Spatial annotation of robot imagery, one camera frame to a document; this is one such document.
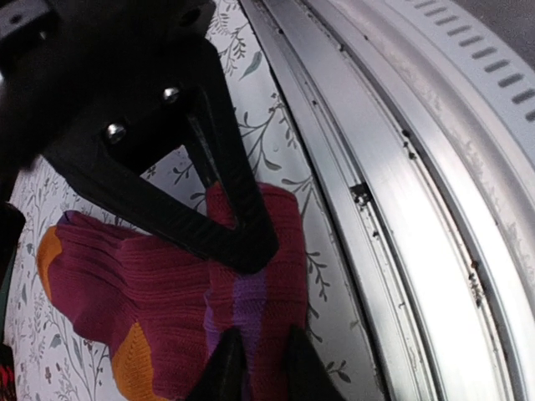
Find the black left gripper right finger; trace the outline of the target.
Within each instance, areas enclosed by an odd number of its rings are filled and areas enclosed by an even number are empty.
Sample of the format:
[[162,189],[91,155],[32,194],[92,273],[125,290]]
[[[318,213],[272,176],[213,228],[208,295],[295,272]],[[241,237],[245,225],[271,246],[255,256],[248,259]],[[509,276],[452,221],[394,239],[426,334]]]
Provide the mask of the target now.
[[306,332],[292,325],[286,350],[288,399],[343,401]]

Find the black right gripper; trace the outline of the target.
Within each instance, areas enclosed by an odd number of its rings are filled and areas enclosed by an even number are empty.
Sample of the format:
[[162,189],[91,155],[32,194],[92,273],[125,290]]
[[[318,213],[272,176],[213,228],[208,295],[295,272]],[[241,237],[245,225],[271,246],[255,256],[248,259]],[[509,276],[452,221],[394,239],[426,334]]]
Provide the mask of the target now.
[[101,89],[188,33],[213,1],[3,1],[1,165],[29,167]]

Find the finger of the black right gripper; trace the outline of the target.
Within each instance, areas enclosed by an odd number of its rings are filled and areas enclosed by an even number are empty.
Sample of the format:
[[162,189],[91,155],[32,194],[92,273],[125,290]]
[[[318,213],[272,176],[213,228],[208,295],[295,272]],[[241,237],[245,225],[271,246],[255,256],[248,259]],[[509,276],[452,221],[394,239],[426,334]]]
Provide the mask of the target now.
[[44,156],[80,196],[196,256],[253,274],[278,250],[205,38],[126,64]]

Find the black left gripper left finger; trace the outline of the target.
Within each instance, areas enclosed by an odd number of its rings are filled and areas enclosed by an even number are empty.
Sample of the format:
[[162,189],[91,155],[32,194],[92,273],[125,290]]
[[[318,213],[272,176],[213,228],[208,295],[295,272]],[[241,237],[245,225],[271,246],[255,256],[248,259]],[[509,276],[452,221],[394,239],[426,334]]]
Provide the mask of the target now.
[[221,336],[206,368],[190,393],[190,401],[238,401],[242,399],[242,379],[246,360],[238,328]]

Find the maroon striped sock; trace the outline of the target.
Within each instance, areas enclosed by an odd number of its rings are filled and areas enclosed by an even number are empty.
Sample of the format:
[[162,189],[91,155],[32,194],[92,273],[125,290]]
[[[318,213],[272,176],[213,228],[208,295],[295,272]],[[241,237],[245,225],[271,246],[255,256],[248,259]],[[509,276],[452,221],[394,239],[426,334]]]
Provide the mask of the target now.
[[243,397],[288,398],[283,353],[308,305],[302,220],[293,194],[261,192],[279,248],[251,276],[77,211],[43,236],[37,267],[49,301],[80,337],[108,346],[125,398],[185,398],[232,327],[246,355]]

